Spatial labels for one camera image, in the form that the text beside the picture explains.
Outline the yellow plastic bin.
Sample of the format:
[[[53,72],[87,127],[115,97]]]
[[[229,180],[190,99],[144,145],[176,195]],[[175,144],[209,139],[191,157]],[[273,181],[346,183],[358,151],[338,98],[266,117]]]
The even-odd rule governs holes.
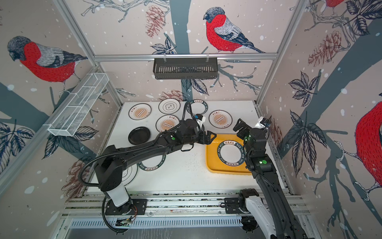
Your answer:
[[[219,144],[225,140],[233,140],[243,146],[243,140],[235,134],[218,134],[215,140],[206,146],[206,166],[212,173],[232,174],[232,175],[251,175],[244,162],[241,166],[230,167],[223,164],[217,156]]]

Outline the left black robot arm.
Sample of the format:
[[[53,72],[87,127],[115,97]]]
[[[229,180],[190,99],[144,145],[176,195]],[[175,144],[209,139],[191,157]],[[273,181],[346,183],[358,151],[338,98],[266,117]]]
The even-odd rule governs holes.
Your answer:
[[[183,152],[182,148],[186,144],[210,145],[216,137],[217,134],[205,131],[200,120],[182,120],[147,143],[126,148],[116,148],[114,145],[107,147],[103,155],[85,164],[78,174],[78,181],[87,187],[98,187],[114,206],[112,210],[117,215],[126,215],[136,207],[122,183],[122,173],[125,169],[152,157],[168,155],[179,150]],[[83,173],[92,165],[95,166],[97,184],[83,179]]]

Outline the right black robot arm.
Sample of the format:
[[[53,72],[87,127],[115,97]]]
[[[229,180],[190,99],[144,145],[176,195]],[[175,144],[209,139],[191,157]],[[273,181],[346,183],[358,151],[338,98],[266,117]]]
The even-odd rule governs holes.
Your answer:
[[[277,170],[266,154],[266,119],[262,118],[255,127],[239,119],[233,130],[243,140],[244,161],[247,169],[265,197],[265,202],[254,189],[241,190],[239,207],[249,212],[267,239],[307,239],[305,232],[282,191]]]

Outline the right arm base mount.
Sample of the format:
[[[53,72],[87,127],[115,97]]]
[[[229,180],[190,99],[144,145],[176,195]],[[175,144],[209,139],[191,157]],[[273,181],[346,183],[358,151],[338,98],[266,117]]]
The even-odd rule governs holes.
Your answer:
[[[220,204],[225,209],[226,214],[248,214],[249,211],[245,206],[245,200],[241,197],[224,198],[224,202]]]

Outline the green lettered rim plate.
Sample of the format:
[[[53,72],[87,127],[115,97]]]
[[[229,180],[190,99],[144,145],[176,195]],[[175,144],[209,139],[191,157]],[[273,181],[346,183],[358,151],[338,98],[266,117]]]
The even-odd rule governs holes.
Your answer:
[[[137,165],[141,170],[144,171],[154,171],[160,168],[166,160],[166,155],[155,156],[139,162]]]
[[[244,149],[241,144],[233,140],[221,142],[217,148],[219,160],[230,167],[241,166],[244,163]]]

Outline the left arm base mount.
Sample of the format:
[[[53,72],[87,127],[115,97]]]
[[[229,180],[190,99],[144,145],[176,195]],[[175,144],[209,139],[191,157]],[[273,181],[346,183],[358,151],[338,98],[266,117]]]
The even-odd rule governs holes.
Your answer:
[[[107,216],[144,215],[147,208],[147,199],[130,199],[127,203],[120,207],[116,207],[112,200],[106,204],[105,214]]]

